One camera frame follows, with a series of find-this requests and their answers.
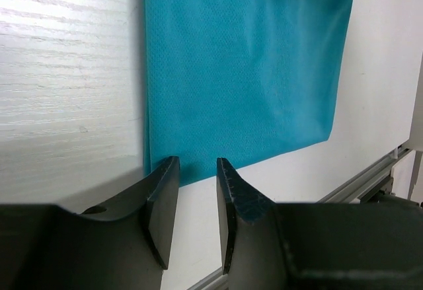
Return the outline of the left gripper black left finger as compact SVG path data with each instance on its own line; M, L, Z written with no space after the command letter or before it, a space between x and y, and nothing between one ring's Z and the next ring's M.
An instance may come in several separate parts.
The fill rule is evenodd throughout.
M169 266L180 161L82 213L1 206L2 289L159 289Z

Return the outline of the teal t shirt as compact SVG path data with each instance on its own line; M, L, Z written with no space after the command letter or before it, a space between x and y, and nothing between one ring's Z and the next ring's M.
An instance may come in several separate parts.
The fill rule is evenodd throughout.
M353 0L143 0L143 165L180 183L326 141Z

